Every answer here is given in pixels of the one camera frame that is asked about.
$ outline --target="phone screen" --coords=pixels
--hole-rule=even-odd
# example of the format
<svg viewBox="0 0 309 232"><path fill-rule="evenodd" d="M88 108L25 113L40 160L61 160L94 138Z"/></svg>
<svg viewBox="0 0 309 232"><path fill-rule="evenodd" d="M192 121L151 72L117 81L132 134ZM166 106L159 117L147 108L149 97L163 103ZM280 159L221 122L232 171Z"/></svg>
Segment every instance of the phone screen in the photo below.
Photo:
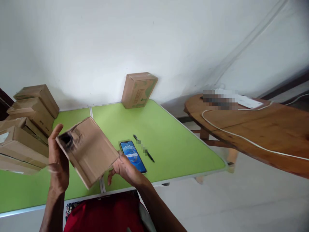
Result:
<svg viewBox="0 0 309 232"><path fill-rule="evenodd" d="M141 172L145 173L146 168L133 144L132 141L121 142L120 146L122 148L123 154L125 154L130 162Z"/></svg>

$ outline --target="green table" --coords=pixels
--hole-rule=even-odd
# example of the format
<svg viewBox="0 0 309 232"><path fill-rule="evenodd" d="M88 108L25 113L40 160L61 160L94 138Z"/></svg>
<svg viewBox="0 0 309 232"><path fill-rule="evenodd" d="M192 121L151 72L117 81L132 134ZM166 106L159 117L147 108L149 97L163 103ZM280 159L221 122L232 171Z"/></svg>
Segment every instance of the green table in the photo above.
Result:
<svg viewBox="0 0 309 232"><path fill-rule="evenodd" d="M94 118L116 149L120 149L119 141L134 142L147 169L145 175L154 184L225 170L226 163L218 155L152 100L145 107L136 109L125 109L121 103L116 103L60 112L54 126L62 123L63 132L89 116ZM146 146L155 163L143 153L133 134ZM46 168L32 176L0 170L0 217L44 208L49 182L50 175ZM105 183L107 175L87 190L70 165L66 202L132 188L118 175L113 177L111 186Z"/></svg>

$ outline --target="white floor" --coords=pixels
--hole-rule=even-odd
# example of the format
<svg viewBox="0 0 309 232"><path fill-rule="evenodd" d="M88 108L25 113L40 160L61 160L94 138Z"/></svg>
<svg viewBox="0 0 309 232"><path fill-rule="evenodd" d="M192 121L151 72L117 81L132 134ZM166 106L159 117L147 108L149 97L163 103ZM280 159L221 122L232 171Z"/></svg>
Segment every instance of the white floor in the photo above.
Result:
<svg viewBox="0 0 309 232"><path fill-rule="evenodd" d="M194 123L186 123L198 129ZM211 147L226 157L227 149ZM235 173L216 173L156 187L157 192L188 231L309 231L309 180L244 154ZM0 231L38 231L43 210L0 218Z"/></svg>

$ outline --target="cardboard box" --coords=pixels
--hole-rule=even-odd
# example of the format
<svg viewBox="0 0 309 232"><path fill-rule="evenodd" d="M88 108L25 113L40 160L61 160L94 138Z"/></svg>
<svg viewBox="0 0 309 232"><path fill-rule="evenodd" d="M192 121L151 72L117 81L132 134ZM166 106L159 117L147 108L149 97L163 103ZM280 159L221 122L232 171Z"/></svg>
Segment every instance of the cardboard box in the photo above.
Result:
<svg viewBox="0 0 309 232"><path fill-rule="evenodd" d="M0 154L39 168L48 165L48 147L18 126L0 131Z"/></svg>
<svg viewBox="0 0 309 232"><path fill-rule="evenodd" d="M48 145L47 137L30 121L29 118L17 118L10 119L5 121L0 121L0 131L7 129L11 126L18 126L30 134L32 137L35 137L38 141L44 145Z"/></svg>
<svg viewBox="0 0 309 232"><path fill-rule="evenodd" d="M27 117L30 121L38 128L40 131L47 137L49 137L52 133L52 124L54 122L54 118L47 118L42 115L38 111L28 112L28 113L20 113L20 114L13 114L9 115L6 120L8 119L17 119Z"/></svg>
<svg viewBox="0 0 309 232"><path fill-rule="evenodd" d="M49 111L53 118L56 118L59 113L59 107L52 97L47 85L36 85L24 87L21 91L14 95L16 100L38 97Z"/></svg>
<svg viewBox="0 0 309 232"><path fill-rule="evenodd" d="M51 121L53 117L48 112L46 107L43 105L39 98L29 98L24 100L18 100L13 103L13 105L6 111L9 115L19 114L19 113L28 113L39 111L41 114L45 115Z"/></svg>
<svg viewBox="0 0 309 232"><path fill-rule="evenodd" d="M124 107L144 107L157 82L158 78L149 72L127 74L121 99Z"/></svg>
<svg viewBox="0 0 309 232"><path fill-rule="evenodd" d="M41 170L41 168L2 154L0 154L0 169L26 175L32 175Z"/></svg>
<svg viewBox="0 0 309 232"><path fill-rule="evenodd" d="M14 102L7 110L10 115L6 119L28 117L47 137L52 133L54 118L39 98L30 98Z"/></svg>
<svg viewBox="0 0 309 232"><path fill-rule="evenodd" d="M102 178L119 157L103 131L88 117L56 138L87 189Z"/></svg>

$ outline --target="black pen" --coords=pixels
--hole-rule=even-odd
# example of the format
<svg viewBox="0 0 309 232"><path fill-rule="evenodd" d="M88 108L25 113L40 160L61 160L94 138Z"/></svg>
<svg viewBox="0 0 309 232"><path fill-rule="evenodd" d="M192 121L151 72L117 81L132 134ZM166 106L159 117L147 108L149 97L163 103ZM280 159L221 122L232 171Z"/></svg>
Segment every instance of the black pen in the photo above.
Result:
<svg viewBox="0 0 309 232"><path fill-rule="evenodd" d="M137 137L136 137L136 135L133 135L134 136L134 138L136 139L136 141L140 141L140 143L142 143L141 142L141 140L139 140ZM149 152L148 152L148 150L146 150L147 151L147 155L148 155L148 157L153 161L153 162L155 162L154 161L154 159L151 157L151 155L149 154Z"/></svg>

